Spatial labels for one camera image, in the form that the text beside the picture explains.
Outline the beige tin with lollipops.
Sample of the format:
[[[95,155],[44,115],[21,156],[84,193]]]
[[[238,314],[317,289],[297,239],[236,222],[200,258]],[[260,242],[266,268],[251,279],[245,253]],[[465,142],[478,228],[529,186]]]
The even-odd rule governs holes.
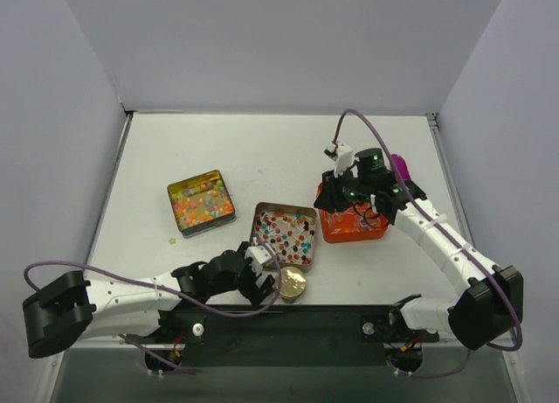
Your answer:
[[[282,267],[307,273],[314,263],[317,222],[317,212],[311,207],[260,202],[249,239],[253,245],[265,242],[278,255]]]

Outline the clear glass jar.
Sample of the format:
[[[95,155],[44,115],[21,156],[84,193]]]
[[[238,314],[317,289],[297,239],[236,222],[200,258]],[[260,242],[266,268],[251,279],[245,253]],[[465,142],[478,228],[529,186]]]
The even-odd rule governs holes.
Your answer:
[[[279,296],[283,302],[295,303],[305,293],[305,285],[283,285],[280,289]]]

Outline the gold jar lid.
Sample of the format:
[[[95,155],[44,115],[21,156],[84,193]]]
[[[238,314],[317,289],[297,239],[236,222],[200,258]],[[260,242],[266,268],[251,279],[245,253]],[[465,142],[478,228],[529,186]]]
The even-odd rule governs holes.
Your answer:
[[[284,267],[281,269],[281,285],[305,285],[307,279],[304,273],[296,267]]]

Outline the purple plastic scoop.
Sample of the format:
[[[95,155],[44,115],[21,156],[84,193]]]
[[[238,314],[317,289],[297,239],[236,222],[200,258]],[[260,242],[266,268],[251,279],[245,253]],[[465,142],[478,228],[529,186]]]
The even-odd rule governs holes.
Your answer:
[[[405,159],[398,154],[392,154],[391,158],[396,165],[396,169],[399,171],[401,178],[404,181],[411,180],[411,174],[409,172]]]

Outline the gold tin with star candies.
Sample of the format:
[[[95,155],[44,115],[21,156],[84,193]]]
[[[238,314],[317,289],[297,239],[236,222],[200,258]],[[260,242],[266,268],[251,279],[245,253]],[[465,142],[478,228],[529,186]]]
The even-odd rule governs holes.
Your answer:
[[[167,193],[177,229],[184,238],[236,219],[235,205],[219,170],[169,184]]]

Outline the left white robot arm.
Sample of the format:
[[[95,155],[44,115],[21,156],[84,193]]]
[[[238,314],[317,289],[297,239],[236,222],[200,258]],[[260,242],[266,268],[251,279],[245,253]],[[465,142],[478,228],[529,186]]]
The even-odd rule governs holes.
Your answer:
[[[203,309],[229,318],[253,317],[267,311],[280,294],[281,276],[264,273],[278,265],[278,255],[265,242],[242,242],[208,262],[195,262],[144,279],[131,279],[78,262],[46,286],[24,280],[33,294],[22,304],[30,358],[46,358],[93,337],[149,337],[166,343],[177,332],[178,309]]]

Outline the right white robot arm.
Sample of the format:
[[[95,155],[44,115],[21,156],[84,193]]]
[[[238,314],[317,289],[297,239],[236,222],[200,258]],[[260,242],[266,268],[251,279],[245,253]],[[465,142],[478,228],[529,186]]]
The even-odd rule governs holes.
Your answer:
[[[467,349],[492,345],[521,328],[523,278],[513,266],[502,268],[462,238],[412,181],[388,168],[379,148],[355,153],[343,143],[325,148],[333,160],[321,176],[314,207],[333,214],[369,205],[391,226],[407,234],[450,282],[457,297],[448,302],[413,295],[397,304],[388,332],[405,340],[417,330],[453,334]]]

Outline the orange tray with lollipops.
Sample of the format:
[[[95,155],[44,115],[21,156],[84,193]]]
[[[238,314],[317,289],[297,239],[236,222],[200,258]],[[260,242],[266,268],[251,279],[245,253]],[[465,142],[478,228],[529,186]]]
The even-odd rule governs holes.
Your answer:
[[[379,240],[388,230],[388,220],[373,213],[369,204],[350,206],[345,212],[318,211],[323,239],[329,244]]]

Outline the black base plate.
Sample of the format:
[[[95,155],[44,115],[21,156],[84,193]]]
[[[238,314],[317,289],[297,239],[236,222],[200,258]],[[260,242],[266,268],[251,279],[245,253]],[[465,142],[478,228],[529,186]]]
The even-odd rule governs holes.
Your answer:
[[[185,368],[335,367],[384,365],[397,345],[438,341],[438,334],[411,330],[393,305],[274,305],[242,317],[245,305],[222,305],[221,315],[199,308],[163,311],[156,331],[132,340],[169,356],[181,353]]]

